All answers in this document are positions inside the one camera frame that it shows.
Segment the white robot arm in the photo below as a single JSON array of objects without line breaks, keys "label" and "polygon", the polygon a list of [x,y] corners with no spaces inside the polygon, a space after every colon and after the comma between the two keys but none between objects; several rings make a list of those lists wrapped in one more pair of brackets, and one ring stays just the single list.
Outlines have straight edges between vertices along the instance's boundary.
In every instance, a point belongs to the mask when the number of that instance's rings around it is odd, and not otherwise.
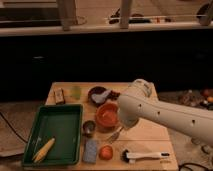
[{"label": "white robot arm", "polygon": [[118,116],[125,127],[131,128],[144,118],[213,146],[213,111],[153,99],[152,86],[136,79],[120,94]]}]

